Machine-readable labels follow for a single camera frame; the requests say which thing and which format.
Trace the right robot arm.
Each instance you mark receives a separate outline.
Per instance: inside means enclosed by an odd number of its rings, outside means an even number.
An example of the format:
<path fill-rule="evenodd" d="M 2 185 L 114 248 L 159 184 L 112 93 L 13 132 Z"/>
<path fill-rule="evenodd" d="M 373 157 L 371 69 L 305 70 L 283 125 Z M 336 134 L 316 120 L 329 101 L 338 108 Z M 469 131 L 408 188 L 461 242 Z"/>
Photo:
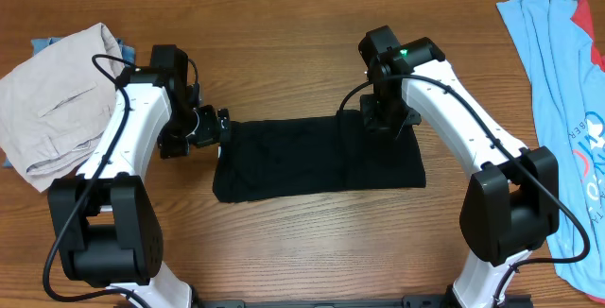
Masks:
<path fill-rule="evenodd" d="M 507 296 L 513 265 L 528 259 L 559 227 L 558 162 L 530 150 L 499 126 L 464 89 L 428 38 L 401 44 L 388 26 L 366 33 L 358 51 L 373 93 L 360 100 L 364 126 L 400 138 L 427 122 L 469 180 L 459 225 L 470 252 L 443 295 L 408 296 L 405 307 L 530 307 Z"/>

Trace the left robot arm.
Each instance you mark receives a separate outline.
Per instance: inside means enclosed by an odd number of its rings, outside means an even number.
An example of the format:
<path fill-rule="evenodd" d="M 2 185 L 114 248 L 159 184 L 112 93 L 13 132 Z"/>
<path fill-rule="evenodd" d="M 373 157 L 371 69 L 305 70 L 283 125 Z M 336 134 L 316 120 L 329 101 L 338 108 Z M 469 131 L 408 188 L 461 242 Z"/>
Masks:
<path fill-rule="evenodd" d="M 120 295 L 133 307 L 199 307 L 196 289 L 164 262 L 164 239 L 144 179 L 154 150 L 164 159 L 231 139 L 227 110 L 200 100 L 196 64 L 174 44 L 150 63 L 124 63 L 108 79 L 116 108 L 91 157 L 71 179 L 56 179 L 48 204 L 56 240 L 43 289 L 60 302 Z"/>

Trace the black shirt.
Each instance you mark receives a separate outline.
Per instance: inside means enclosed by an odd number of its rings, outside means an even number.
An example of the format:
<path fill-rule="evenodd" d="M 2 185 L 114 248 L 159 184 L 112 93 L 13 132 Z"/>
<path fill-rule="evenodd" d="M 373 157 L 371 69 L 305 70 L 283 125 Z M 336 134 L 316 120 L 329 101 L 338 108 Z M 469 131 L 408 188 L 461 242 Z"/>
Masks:
<path fill-rule="evenodd" d="M 412 128 L 393 139 L 364 129 L 359 111 L 340 117 L 234 122 L 213 192 L 221 202 L 350 190 L 424 188 Z"/>

